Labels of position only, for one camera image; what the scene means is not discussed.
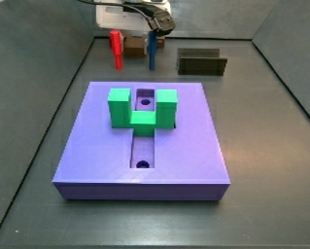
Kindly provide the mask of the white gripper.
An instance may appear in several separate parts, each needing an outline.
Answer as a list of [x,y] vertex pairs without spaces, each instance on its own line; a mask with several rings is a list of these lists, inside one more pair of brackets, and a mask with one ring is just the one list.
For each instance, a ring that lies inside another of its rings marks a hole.
[[96,23],[101,28],[148,32],[145,18],[120,4],[145,4],[171,12],[168,0],[93,0],[96,5]]

